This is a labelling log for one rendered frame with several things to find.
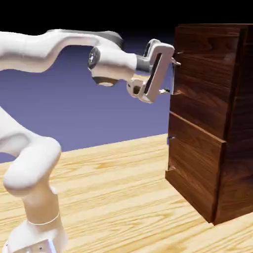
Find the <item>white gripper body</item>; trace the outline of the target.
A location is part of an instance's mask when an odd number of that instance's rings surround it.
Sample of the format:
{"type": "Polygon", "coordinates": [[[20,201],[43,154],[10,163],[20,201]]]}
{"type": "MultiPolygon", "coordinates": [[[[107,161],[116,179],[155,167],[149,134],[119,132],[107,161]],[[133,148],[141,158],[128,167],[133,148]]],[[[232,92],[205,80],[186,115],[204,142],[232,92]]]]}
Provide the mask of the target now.
{"type": "Polygon", "coordinates": [[[140,91],[140,100],[153,103],[164,81],[169,64],[172,62],[174,47],[170,44],[151,39],[144,55],[140,57],[140,70],[149,73],[149,79],[144,83],[140,91]]]}

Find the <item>dark wood cabinet door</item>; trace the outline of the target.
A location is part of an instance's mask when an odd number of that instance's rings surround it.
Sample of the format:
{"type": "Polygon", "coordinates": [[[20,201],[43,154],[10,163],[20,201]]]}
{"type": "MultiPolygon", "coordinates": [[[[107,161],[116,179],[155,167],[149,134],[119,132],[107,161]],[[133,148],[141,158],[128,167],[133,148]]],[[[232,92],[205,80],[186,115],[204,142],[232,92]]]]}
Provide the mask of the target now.
{"type": "Polygon", "coordinates": [[[207,221],[212,222],[225,141],[182,118],[169,114],[170,157],[175,170],[167,181],[207,221]]]}
{"type": "Polygon", "coordinates": [[[170,110],[223,139],[238,54],[246,26],[181,24],[175,30],[170,110]]]}

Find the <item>dark wood cabinet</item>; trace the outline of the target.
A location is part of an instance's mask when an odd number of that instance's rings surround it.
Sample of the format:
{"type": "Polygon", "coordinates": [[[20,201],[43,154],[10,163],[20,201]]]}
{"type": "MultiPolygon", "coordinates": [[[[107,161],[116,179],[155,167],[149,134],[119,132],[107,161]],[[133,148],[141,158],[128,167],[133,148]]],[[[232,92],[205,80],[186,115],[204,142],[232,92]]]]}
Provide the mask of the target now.
{"type": "Polygon", "coordinates": [[[253,212],[253,24],[238,54],[220,157],[214,225],[253,212]]]}

